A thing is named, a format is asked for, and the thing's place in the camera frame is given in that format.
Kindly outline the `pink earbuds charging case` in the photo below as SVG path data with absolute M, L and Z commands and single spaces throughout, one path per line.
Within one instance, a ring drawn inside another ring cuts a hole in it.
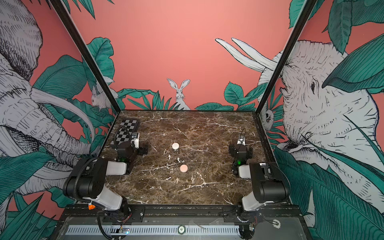
M 187 165 L 181 165 L 180 166 L 180 171 L 182 172 L 182 173 L 186 173 L 187 171 L 188 171 L 188 166 Z

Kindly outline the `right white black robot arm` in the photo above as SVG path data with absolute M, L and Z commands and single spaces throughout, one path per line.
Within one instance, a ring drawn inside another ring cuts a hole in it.
M 251 193 L 242 198 L 244 211 L 257 211 L 267 204 L 280 203 L 289 198 L 291 185 L 275 162 L 247 163 L 253 151 L 243 144 L 230 144 L 229 154 L 234 158 L 233 174 L 250 180 L 252 184 Z

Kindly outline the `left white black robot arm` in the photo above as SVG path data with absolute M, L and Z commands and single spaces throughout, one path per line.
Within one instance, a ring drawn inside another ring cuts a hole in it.
M 63 193 L 69 198 L 87 203 L 90 209 L 100 208 L 107 211 L 126 212 L 127 201 L 110 190 L 106 184 L 106 176 L 129 175 L 138 156 L 148 154 L 148 145 L 140 145 L 139 140 L 128 140 L 119 145 L 114 140 L 117 159 L 115 161 L 96 157 L 81 159 L 70 173 Z

